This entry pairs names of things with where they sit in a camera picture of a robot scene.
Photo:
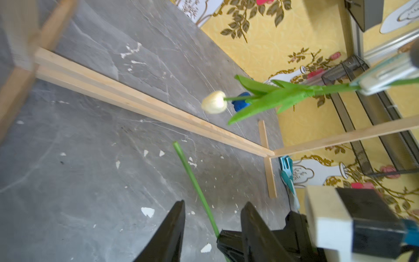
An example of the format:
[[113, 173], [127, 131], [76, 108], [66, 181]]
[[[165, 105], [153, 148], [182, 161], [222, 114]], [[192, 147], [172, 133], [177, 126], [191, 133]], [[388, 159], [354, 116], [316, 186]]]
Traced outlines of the curved wooden clip hanger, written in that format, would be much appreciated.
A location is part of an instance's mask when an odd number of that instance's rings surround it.
[[370, 96], [394, 86], [419, 83], [419, 41], [409, 51], [384, 60], [365, 71], [350, 83], [350, 87]]

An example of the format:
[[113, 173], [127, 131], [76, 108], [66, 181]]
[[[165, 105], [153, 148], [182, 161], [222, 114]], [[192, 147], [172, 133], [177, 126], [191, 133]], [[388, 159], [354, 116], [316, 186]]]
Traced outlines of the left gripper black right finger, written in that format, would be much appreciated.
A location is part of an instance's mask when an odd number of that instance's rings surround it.
[[247, 262], [293, 262], [294, 259], [279, 243], [275, 235], [251, 202], [241, 211], [242, 246]]

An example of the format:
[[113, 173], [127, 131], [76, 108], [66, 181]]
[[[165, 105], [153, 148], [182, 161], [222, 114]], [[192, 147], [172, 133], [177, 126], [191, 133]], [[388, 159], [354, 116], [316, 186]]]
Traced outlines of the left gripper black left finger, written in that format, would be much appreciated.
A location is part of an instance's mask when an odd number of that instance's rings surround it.
[[185, 225], [185, 202], [177, 201], [136, 262], [179, 262]]

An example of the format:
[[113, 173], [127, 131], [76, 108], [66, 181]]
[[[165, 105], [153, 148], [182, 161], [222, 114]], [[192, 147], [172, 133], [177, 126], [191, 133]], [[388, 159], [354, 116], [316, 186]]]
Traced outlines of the white artificial tulip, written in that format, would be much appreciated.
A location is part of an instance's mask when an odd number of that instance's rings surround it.
[[201, 103], [201, 108], [207, 114], [220, 114], [227, 109], [229, 102], [245, 102], [247, 106], [231, 117], [228, 122], [229, 125], [273, 108], [277, 108], [277, 114], [280, 114], [310, 97], [362, 90], [360, 82], [330, 86], [307, 86], [281, 80], [274, 80], [274, 84], [269, 85], [240, 75], [235, 75], [235, 79], [251, 93], [250, 96], [227, 97], [224, 92], [215, 91], [204, 98]]

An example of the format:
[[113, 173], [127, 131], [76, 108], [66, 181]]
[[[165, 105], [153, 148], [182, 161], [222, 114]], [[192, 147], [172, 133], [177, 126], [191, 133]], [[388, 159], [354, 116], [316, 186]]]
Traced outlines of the yellow artificial tulip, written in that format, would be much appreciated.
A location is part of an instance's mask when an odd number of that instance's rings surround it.
[[188, 177], [189, 177], [189, 179], [190, 179], [190, 181], [193, 185], [193, 188], [194, 188], [194, 190], [197, 194], [197, 197], [200, 200], [200, 202], [201, 202], [201, 204], [202, 204], [202, 206], [205, 210], [207, 218], [208, 218], [208, 220], [209, 220], [209, 222], [212, 226], [214, 235], [215, 235], [216, 239], [219, 240], [220, 230], [217, 226], [217, 223], [216, 223], [214, 215], [211, 211], [211, 208], [210, 208], [210, 206], [209, 206], [209, 204], [208, 204], [208, 202], [207, 202], [207, 200], [204, 196], [204, 192], [201, 189], [201, 187], [198, 183], [198, 180], [197, 180], [197, 178], [196, 178], [196, 176], [193, 172], [192, 165], [190, 164], [191, 161], [186, 157], [186, 155], [185, 155], [181, 145], [179, 144], [179, 142], [177, 142], [177, 141], [173, 142], [173, 148], [174, 148], [175, 152], [177, 153], [177, 155], [178, 155], [178, 157], [179, 157], [179, 159], [180, 159], [180, 161], [181, 161], [181, 163], [182, 163], [182, 165], [185, 169], [185, 172], [188, 175]]

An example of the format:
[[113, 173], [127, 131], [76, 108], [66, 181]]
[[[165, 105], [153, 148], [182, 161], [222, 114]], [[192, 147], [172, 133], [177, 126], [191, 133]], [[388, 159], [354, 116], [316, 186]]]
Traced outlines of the blue artificial tulip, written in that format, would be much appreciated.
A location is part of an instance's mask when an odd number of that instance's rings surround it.
[[[238, 97], [249, 97], [251, 96], [251, 94], [249, 92], [243, 92], [240, 95], [238, 95]], [[242, 109], [248, 107], [250, 104], [246, 102], [245, 99], [242, 100], [234, 100], [231, 102], [232, 105], [234, 106], [234, 110], [235, 112], [239, 112]]]

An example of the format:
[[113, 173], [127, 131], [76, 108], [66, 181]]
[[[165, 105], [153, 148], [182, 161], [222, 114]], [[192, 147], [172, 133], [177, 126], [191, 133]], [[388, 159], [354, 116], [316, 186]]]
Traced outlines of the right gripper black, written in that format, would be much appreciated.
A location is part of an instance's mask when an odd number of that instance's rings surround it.
[[[273, 234], [296, 262], [326, 262], [323, 248], [317, 248], [308, 232], [306, 215], [290, 211], [285, 218], [286, 226], [273, 230]], [[222, 230], [217, 248], [230, 262], [245, 262], [241, 231]]]

